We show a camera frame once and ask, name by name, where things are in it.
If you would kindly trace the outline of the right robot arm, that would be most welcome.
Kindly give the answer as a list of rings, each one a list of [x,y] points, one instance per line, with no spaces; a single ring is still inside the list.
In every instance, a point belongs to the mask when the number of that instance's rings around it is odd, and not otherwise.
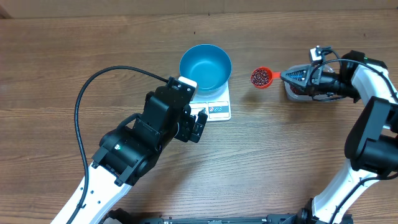
[[[352,223],[347,210],[373,184],[397,178],[397,89],[383,61],[350,51],[336,58],[340,71],[330,73],[329,50],[312,49],[310,64],[281,72],[280,78],[299,92],[324,101],[352,98],[364,109],[346,138],[343,167],[327,187],[295,215],[268,215],[269,223]]]

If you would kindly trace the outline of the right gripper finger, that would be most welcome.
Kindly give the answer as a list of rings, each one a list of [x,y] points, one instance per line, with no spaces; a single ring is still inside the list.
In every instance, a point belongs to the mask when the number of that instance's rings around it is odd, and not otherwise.
[[[311,72],[311,65],[296,65],[281,72],[280,78],[292,84],[307,84]]]
[[[294,85],[293,83],[289,83],[289,88],[290,86],[296,87],[296,89],[300,90],[302,93],[300,95],[308,95],[307,87],[305,86],[300,86],[300,85]]]

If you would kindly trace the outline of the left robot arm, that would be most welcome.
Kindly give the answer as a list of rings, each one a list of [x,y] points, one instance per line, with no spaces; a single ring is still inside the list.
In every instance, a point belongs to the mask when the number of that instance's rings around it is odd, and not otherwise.
[[[144,110],[105,134],[85,176],[53,223],[99,223],[157,163],[173,139],[198,142],[207,115],[191,114],[193,88],[159,87],[147,94]]]

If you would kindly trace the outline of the orange measuring scoop blue handle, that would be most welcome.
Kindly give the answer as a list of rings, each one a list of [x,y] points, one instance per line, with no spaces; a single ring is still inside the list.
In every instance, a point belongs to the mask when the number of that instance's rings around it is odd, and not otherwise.
[[[264,85],[264,86],[255,86],[256,88],[258,88],[258,89],[265,89],[265,88],[268,88],[269,86],[271,86],[272,85],[272,82],[275,80],[275,79],[279,79],[280,78],[280,72],[273,72],[271,69],[269,69],[269,68],[267,68],[267,67],[259,67],[259,68],[263,68],[263,69],[265,69],[265,70],[267,70],[268,71],[268,74],[269,74],[269,83],[267,84],[267,85]]]

